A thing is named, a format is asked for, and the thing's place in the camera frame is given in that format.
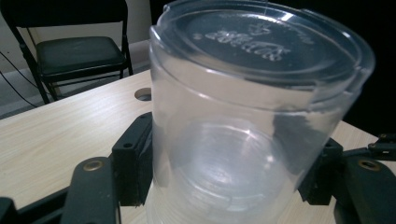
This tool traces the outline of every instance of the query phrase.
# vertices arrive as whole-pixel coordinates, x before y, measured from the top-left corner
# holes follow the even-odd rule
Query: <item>wall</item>
[[[149,1],[126,0],[128,5],[128,38],[130,43],[140,42],[149,39],[149,27],[151,25],[151,16]],[[110,35],[116,43],[120,44],[120,24],[95,25],[87,29],[87,26],[73,26],[65,29],[39,28],[32,29],[31,33],[37,42],[42,40],[53,39],[62,35],[82,36],[93,32],[96,35]],[[23,36],[28,37],[27,32],[23,31]],[[0,17],[0,51],[5,54],[19,68],[27,68],[26,61],[23,59],[18,42],[8,29],[3,17]],[[9,62],[0,56],[0,71],[7,73],[15,69]]]

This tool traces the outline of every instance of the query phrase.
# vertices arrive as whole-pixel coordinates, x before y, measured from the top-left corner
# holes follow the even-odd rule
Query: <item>wooden table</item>
[[[0,120],[0,196],[17,208],[69,185],[74,168],[107,157],[116,141],[151,102],[135,93],[150,88],[149,71]],[[344,122],[332,138],[345,149],[367,147],[376,138]],[[386,163],[396,171],[394,163]],[[279,223],[335,223],[331,206],[303,203],[298,192]],[[122,223],[146,223],[143,206],[122,207]]]

